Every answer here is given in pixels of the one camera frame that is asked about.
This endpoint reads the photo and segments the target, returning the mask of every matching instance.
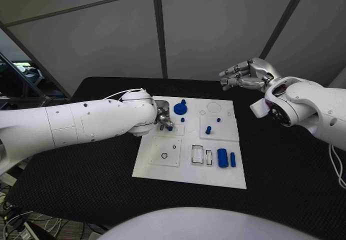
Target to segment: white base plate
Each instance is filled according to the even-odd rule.
[[[141,137],[131,176],[247,189],[232,101],[166,96],[153,96],[153,99],[169,102],[169,113],[175,128],[173,131],[167,129],[160,130],[162,125],[157,124],[149,134]],[[186,100],[188,112],[185,115],[177,115],[173,112],[173,107],[182,102],[182,99]],[[203,137],[202,133],[206,131],[206,128],[201,129],[201,124],[212,127],[214,134],[211,135],[215,138],[211,135],[206,135],[206,139],[201,138]],[[199,165],[192,164],[193,145],[203,146],[205,158],[203,164]],[[231,161],[231,153],[235,153],[237,167],[231,167],[231,164],[229,167],[219,167],[218,149],[226,149],[228,163]],[[206,165],[206,150],[212,151],[212,166]],[[159,158],[163,153],[169,155],[167,161]]]

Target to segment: black table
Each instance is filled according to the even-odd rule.
[[[131,177],[141,138],[127,133],[35,155],[7,200],[104,225],[170,207],[209,207],[260,216],[322,239],[345,239],[346,191],[327,144],[300,126],[255,118],[250,105],[263,94],[242,88],[224,92],[216,81],[90,77],[72,102],[140,87],[157,96],[234,100],[247,190]]]

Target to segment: rectangular slot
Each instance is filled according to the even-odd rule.
[[[212,150],[206,150],[205,154],[206,154],[206,166],[211,167],[211,166],[214,166]]]
[[[193,165],[203,165],[203,146],[192,145],[192,161]]]

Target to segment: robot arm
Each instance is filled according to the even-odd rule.
[[[123,102],[102,99],[58,106],[0,111],[0,175],[29,156],[59,147],[95,142],[130,132],[143,136],[160,122],[173,123],[169,109],[141,90]]]
[[[250,106],[258,118],[271,115],[286,127],[303,126],[317,139],[346,150],[346,89],[281,77],[260,58],[239,63],[219,76],[225,91],[241,86],[264,93],[264,98]]]

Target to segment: circular hole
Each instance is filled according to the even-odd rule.
[[[337,119],[333,118],[333,119],[330,120],[330,123],[329,123],[330,127],[333,127],[333,126],[336,125],[336,123],[337,123]]]

